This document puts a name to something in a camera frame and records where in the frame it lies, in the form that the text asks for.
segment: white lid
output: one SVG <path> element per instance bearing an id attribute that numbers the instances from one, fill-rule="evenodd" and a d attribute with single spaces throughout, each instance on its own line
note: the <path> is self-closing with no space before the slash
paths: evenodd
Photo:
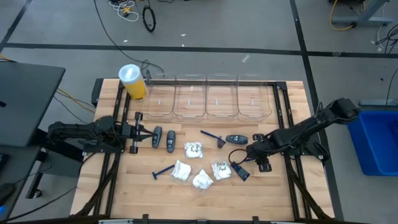
<path id="1" fill-rule="evenodd" d="M 135 83 L 141 78 L 141 71 L 137 65 L 125 65 L 119 70 L 119 78 L 123 83 Z"/>

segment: white cloth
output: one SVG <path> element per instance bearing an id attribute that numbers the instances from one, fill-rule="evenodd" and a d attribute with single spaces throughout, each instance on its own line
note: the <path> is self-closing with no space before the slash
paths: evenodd
<path id="1" fill-rule="evenodd" d="M 225 161 L 213 163 L 211 164 L 211 168 L 213 169 L 214 178 L 216 180 L 222 180 L 231 177 L 231 168 L 229 168 L 229 165 Z"/>
<path id="2" fill-rule="evenodd" d="M 190 173 L 191 173 L 191 166 L 177 160 L 177 163 L 174 166 L 174 170 L 171 173 L 171 176 L 186 181 Z"/>
<path id="3" fill-rule="evenodd" d="M 212 183 L 213 181 L 210 179 L 210 177 L 203 169 L 192 180 L 193 186 L 199 189 L 207 189 L 210 187 Z"/>
<path id="4" fill-rule="evenodd" d="M 203 157 L 203 147 L 200 142 L 186 142 L 184 144 L 185 155 L 188 158 L 202 158 Z"/>

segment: blue storage box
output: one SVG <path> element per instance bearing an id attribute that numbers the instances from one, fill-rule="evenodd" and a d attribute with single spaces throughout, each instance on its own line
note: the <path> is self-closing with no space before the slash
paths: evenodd
<path id="1" fill-rule="evenodd" d="M 398 111 L 363 111 L 348 124 L 366 175 L 398 175 Z"/>

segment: wooden table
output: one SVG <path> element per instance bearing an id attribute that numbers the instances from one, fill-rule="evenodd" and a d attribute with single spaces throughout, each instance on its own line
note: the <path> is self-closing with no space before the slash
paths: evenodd
<path id="1" fill-rule="evenodd" d="M 117 79 L 104 80 L 95 119 L 112 115 L 118 82 Z M 302 82 L 287 82 L 287 86 L 294 123 L 298 123 L 310 116 L 304 86 Z M 282 93 L 280 97 L 282 108 L 284 108 Z M 160 123 L 145 119 L 142 124 L 148 130 L 154 129 L 155 126 L 163 127 L 161 144 L 158 149 L 153 149 L 151 139 L 146 139 L 139 143 L 138 154 L 125 152 L 121 156 L 111 217 L 141 218 L 147 213 L 149 218 L 156 219 L 252 220 L 253 216 L 258 216 L 260 220 L 293 220 L 285 163 L 280 154 L 269 158 L 272 172 L 259 172 L 254 162 L 246 162 L 242 164 L 242 167 L 251 174 L 247 181 L 243 182 L 233 171 L 232 178 L 217 180 L 204 192 L 194 188 L 192 183 L 183 185 L 173 180 L 169 176 L 171 170 L 158 176 L 157 180 L 154 180 L 152 176 L 153 171 L 162 170 L 175 164 L 179 159 L 190 164 L 193 169 L 202 166 L 214 180 L 210 162 L 228 159 L 229 152 L 238 147 L 227 143 L 222 149 L 218 149 L 216 140 L 201 134 L 200 130 L 223 137 L 229 134 L 242 134 L 251 138 L 254 133 L 269 133 L 279 128 L 272 93 L 269 93 L 269 103 L 272 114 L 260 123 L 245 123 L 237 119 L 222 123 L 206 119 L 199 123 L 186 123 L 174 119 L 172 123 Z M 139 111 L 138 107 L 137 103 L 130 103 L 128 112 L 130 123 L 134 122 L 134 113 Z M 123 110 L 120 109 L 119 120 L 122 113 Z M 283 111 L 283 114 L 284 120 L 287 121 L 287 113 Z M 166 134 L 171 129 L 177 134 L 176 147 L 172 154 L 165 149 Z M 204 157 L 202 159 L 185 158 L 183 144 L 192 141 L 203 143 Z M 103 154 L 93 156 L 81 169 L 71 213 L 79 211 L 96 190 L 103 156 Z M 244 156 L 244 152 L 236 153 L 232 159 L 238 161 Z M 321 162 L 313 156 L 302 156 L 302 164 L 308 191 L 325 213 L 333 217 Z M 296 192 L 300 214 L 304 217 L 301 195 L 298 189 Z M 105 192 L 100 213 L 104 213 L 106 195 Z"/>

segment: gray floor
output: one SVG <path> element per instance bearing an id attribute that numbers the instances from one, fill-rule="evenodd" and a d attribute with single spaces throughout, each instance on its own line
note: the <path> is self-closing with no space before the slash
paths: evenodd
<path id="1" fill-rule="evenodd" d="M 175 0 L 173 4 L 152 0 L 157 16 L 157 28 L 153 34 L 144 29 L 142 21 L 126 22 L 117 17 L 107 1 L 97 2 L 110 36 L 119 45 L 300 50 L 288 0 Z M 23 3 L 23 0 L 0 1 L 0 39 Z M 378 47 L 371 43 L 377 27 L 335 32 L 328 26 L 331 5 L 326 0 L 296 0 L 296 3 L 308 50 L 378 53 Z M 397 8 L 397 2 L 390 2 L 384 13 L 398 22 L 398 14 L 394 13 Z M 336 8 L 336 15 L 352 14 L 344 5 Z M 383 28 L 381 36 L 390 27 Z M 9 42 L 111 45 L 96 16 L 93 1 L 89 0 L 33 0 Z M 121 66 L 131 63 L 120 52 L 113 50 L 5 48 L 1 53 L 19 62 L 65 67 L 67 71 L 61 88 L 85 101 L 90 100 L 96 78 L 116 77 Z M 247 54 L 126 53 L 141 60 L 148 58 L 167 73 L 261 73 L 270 80 L 302 80 L 310 99 L 301 56 L 249 54 L 248 60 L 243 63 L 242 59 Z M 385 98 L 389 80 L 398 64 L 397 59 L 331 57 L 310 57 L 310 63 L 318 97 L 324 103 L 339 97 L 348 97 L 354 102 L 362 98 Z M 391 97 L 398 97 L 397 88 L 392 88 Z M 91 113 L 81 110 L 62 96 L 59 98 L 81 119 L 93 119 Z M 46 129 L 58 120 L 78 122 L 59 102 L 53 101 L 40 127 Z M 327 128 L 326 133 L 345 220 L 395 223 L 398 218 L 395 212 L 398 208 L 398 178 L 363 175 L 347 128 L 335 125 Z M 44 196 L 35 200 L 20 198 L 12 216 L 42 205 L 75 184 L 76 178 L 45 175 L 39 186 Z M 21 220 L 67 216 L 72 200 L 73 193 Z"/>

